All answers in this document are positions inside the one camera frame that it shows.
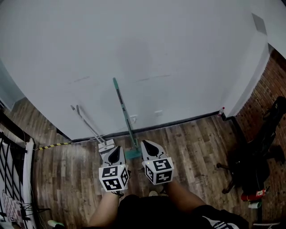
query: checkered cloth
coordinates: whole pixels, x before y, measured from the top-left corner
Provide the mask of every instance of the checkered cloth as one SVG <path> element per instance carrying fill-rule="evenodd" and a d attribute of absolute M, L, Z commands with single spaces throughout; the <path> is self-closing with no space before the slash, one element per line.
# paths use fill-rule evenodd
<path fill-rule="evenodd" d="M 9 222 L 16 222 L 21 228 L 25 228 L 20 211 L 20 202 L 13 200 L 3 190 L 4 207 Z"/>

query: yellow and black striped tape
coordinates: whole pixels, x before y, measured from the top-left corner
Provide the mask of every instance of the yellow and black striped tape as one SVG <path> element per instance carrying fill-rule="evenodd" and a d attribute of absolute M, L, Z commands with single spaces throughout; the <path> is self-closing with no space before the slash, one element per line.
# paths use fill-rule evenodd
<path fill-rule="evenodd" d="M 39 150 L 55 147 L 55 146 L 58 146 L 58 145 L 70 145 L 70 144 L 72 144 L 71 141 L 70 142 L 63 142 L 63 143 L 56 143 L 56 144 L 53 144 L 53 145 L 47 145 L 47 146 L 39 147 Z"/>

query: person's right arm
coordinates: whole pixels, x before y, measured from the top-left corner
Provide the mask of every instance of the person's right arm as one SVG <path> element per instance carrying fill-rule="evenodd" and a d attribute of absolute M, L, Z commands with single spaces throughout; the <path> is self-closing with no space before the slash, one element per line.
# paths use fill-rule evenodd
<path fill-rule="evenodd" d="M 201 198 L 186 190 L 175 179 L 165 185 L 165 190 L 171 201 L 182 212 L 190 213 L 195 208 L 205 205 L 205 202 L 203 202 Z"/>

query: brick wall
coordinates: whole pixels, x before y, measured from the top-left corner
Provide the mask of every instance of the brick wall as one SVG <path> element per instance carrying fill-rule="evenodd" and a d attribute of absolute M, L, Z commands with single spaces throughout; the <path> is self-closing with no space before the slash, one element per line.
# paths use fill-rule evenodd
<path fill-rule="evenodd" d="M 263 124 L 263 114 L 272 106 L 278 96 L 286 97 L 286 60 L 276 50 L 271 53 L 266 69 L 251 97 L 241 109 L 236 119 L 248 141 L 251 141 Z M 276 129 L 273 144 L 281 145 L 286 155 L 286 116 Z M 270 221 L 286 217 L 286 165 L 270 159 L 270 177 L 265 186 L 270 186 L 263 198 L 263 220 Z"/>

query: wall outlet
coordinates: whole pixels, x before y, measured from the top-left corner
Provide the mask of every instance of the wall outlet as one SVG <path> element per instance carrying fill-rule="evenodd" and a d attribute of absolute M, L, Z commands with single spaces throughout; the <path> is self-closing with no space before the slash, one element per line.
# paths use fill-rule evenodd
<path fill-rule="evenodd" d="M 155 116 L 156 117 L 159 117 L 159 116 L 162 116 L 162 115 L 163 115 L 163 111 L 162 110 L 155 111 Z"/>
<path fill-rule="evenodd" d="M 137 117 L 138 117 L 138 115 L 137 115 L 137 114 L 135 114 L 135 115 L 130 115 L 130 116 L 129 116 L 130 121 L 131 121 L 131 124 L 136 123 L 136 121 L 137 121 Z"/>

